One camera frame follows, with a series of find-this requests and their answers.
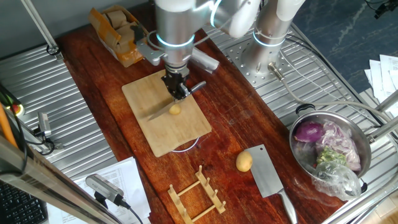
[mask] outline metal pot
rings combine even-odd
[[[313,108],[315,109],[314,105],[311,104],[304,104],[300,105],[296,109],[296,114],[299,115],[299,112],[308,108]],[[294,150],[294,144],[296,144],[296,140],[294,139],[295,133],[297,128],[300,126],[302,122],[306,121],[315,121],[318,123],[324,123],[325,120],[332,121],[336,123],[338,126],[340,126],[342,129],[351,130],[351,138],[355,142],[356,149],[358,151],[359,159],[361,160],[361,171],[356,172],[356,175],[358,178],[361,178],[368,170],[371,164],[371,157],[372,157],[372,152],[371,152],[371,147],[369,144],[368,138],[365,136],[365,134],[362,132],[362,130],[356,125],[352,120],[338,114],[334,113],[331,111],[311,111],[309,113],[305,113],[304,115],[301,115],[295,123],[292,125],[292,128],[290,130],[290,136],[289,136],[289,142],[290,142],[290,148],[293,152],[294,157],[296,158],[296,161],[300,164],[300,166],[305,170],[309,175],[314,177],[312,175],[312,166],[309,166],[308,163],[305,162],[305,160],[302,159],[302,155],[299,154],[297,150]],[[313,155],[314,158],[309,158],[313,159],[314,161],[316,160],[317,155]]]

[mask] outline potato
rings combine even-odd
[[[179,104],[173,105],[170,109],[169,109],[169,113],[172,115],[177,115],[181,113],[181,106]]]
[[[239,171],[246,172],[251,168],[253,164],[253,158],[251,157],[249,152],[243,151],[239,153],[238,157],[236,158],[236,168]]]

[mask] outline cardboard box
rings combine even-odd
[[[116,60],[127,68],[144,57],[137,50],[134,43],[135,38],[127,39],[127,37],[124,37],[122,39],[122,35],[116,32],[112,27],[108,20],[109,16],[106,17],[106,15],[110,12],[116,11],[121,11],[126,16],[127,22],[129,23],[127,26],[139,25],[139,21],[122,6],[112,6],[109,9],[104,10],[102,13],[98,12],[95,8],[92,8],[88,15],[88,20],[91,25],[93,25],[98,34],[99,40],[103,43],[106,49],[113,55],[113,57],[116,58]],[[142,30],[145,35],[148,34],[148,31],[144,27],[142,27]]]

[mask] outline onion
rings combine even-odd
[[[316,142],[323,135],[323,126],[314,121],[307,121],[300,124],[296,130],[294,139],[301,142]]]

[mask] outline knife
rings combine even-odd
[[[260,190],[261,196],[268,197],[273,194],[279,194],[282,197],[286,213],[293,224],[297,223],[297,216],[293,204],[285,193],[284,186],[279,179],[278,173],[268,155],[264,145],[252,147],[245,151],[250,152],[253,158],[251,172]]]
[[[206,81],[202,81],[198,84],[196,84],[194,87],[191,88],[191,90],[189,90],[190,95],[196,91],[198,91],[199,89],[201,89],[202,87],[204,87],[206,85]],[[156,111],[149,119],[148,121],[152,121],[153,119],[159,117],[160,115],[166,113],[169,111],[169,109],[176,105],[177,103],[181,103],[182,101],[184,101],[186,99],[186,97],[182,100],[176,100],[174,99],[173,102],[169,103],[168,105],[166,105],[165,107],[163,107],[162,109]]]
[[[168,105],[166,105],[166,106],[163,107],[162,109],[160,109],[160,110],[158,110],[157,112],[155,112],[155,113],[149,118],[148,121],[152,121],[153,119],[159,117],[160,115],[162,115],[162,114],[168,112],[169,109],[170,109],[172,106],[176,105],[177,103],[181,103],[182,101],[184,101],[184,99],[178,100],[178,101],[173,101],[173,102],[169,103]]]

